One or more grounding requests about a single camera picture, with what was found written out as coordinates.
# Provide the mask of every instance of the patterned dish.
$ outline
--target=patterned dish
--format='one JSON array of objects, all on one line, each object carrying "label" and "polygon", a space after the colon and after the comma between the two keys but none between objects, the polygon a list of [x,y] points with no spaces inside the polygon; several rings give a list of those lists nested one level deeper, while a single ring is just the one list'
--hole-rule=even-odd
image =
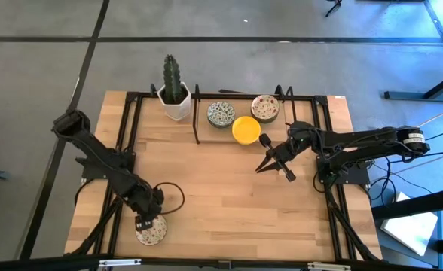
[{"label": "patterned dish", "polygon": [[153,227],[142,230],[141,232],[136,231],[136,238],[143,245],[156,245],[161,242],[165,235],[167,234],[167,221],[164,219],[163,215],[158,215],[153,220]]},{"label": "patterned dish", "polygon": [[260,95],[252,102],[251,112],[258,122],[271,123],[279,114],[279,102],[271,95]]},{"label": "patterned dish", "polygon": [[226,128],[235,120],[235,109],[227,102],[214,102],[206,113],[208,122],[216,128]]}]

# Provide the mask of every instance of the wooden table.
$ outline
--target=wooden table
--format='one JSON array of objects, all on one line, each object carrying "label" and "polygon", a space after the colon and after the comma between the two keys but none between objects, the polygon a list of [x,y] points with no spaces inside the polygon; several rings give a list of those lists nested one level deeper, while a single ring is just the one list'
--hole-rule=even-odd
[{"label": "wooden table", "polygon": [[[115,146],[125,96],[121,91],[105,95],[95,135],[108,147]],[[115,256],[333,261],[325,197],[312,187],[315,154],[307,150],[287,164],[297,176],[292,183],[275,171],[255,174],[265,148],[259,143],[239,145],[229,129],[211,127],[205,113],[211,102],[202,99],[199,104],[198,145],[192,117],[177,123],[164,115],[157,99],[143,99],[134,172],[152,186],[164,181],[177,183],[185,192],[186,203],[179,211],[165,215],[168,233],[155,246],[139,243],[135,216],[124,207]],[[249,114],[247,102],[231,100],[237,116]],[[334,131],[352,131],[345,97],[328,96],[328,103]],[[281,106],[278,118],[262,125],[275,144],[286,140],[284,123],[293,121],[291,103]],[[313,123],[309,103],[295,102],[295,109],[298,120]],[[106,180],[95,180],[79,195],[66,252],[76,249],[99,220],[106,184]],[[381,257],[367,195],[360,187],[344,187],[353,228],[372,253]],[[175,208],[181,200],[179,192],[169,186],[163,191],[163,210]],[[105,231],[102,252],[107,252],[110,232],[111,224]],[[339,235],[347,257],[340,225]]]}]

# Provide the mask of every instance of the yellow plate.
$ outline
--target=yellow plate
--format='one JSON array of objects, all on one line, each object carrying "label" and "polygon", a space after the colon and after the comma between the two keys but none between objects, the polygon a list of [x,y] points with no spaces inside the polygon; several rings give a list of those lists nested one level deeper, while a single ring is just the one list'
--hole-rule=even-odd
[{"label": "yellow plate", "polygon": [[238,143],[242,145],[252,144],[260,136],[260,124],[253,117],[239,117],[231,127],[231,132]]}]

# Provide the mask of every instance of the black stand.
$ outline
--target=black stand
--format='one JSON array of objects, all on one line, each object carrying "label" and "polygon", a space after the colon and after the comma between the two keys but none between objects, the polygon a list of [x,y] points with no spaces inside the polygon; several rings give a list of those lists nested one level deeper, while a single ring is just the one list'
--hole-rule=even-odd
[{"label": "black stand", "polygon": [[386,91],[384,93],[384,98],[396,100],[443,102],[443,81],[426,93]]}]

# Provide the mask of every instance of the concrete floor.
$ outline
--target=concrete floor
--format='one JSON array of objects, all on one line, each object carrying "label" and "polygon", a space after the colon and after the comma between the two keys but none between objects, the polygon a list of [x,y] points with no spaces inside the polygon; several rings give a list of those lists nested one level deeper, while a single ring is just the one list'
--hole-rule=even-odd
[{"label": "concrete floor", "polygon": [[[443,10],[441,2],[432,3]],[[101,4],[0,0],[0,35],[91,35]],[[112,0],[101,35],[438,37],[420,2],[344,0],[339,11],[324,18],[331,5],[316,0]],[[86,48],[82,43],[0,43],[0,169],[11,174],[9,181],[0,181],[0,260],[14,257],[55,142],[52,121],[69,103]],[[355,130],[418,125],[443,112],[441,103],[381,98],[386,90],[427,91],[443,79],[443,46],[428,44],[98,44],[78,107],[94,126],[106,90],[161,86],[168,53],[179,61],[188,87],[199,84],[202,92],[272,93],[281,84],[292,85],[296,94],[345,95]],[[424,131],[428,136],[443,132],[443,117]],[[443,151],[442,137],[431,143],[434,151]],[[63,252],[81,175],[76,155],[81,154],[66,147],[34,257]],[[373,178],[384,174],[370,173]],[[443,190],[443,160],[402,176],[433,192]],[[407,195],[426,194],[394,181]]]}]

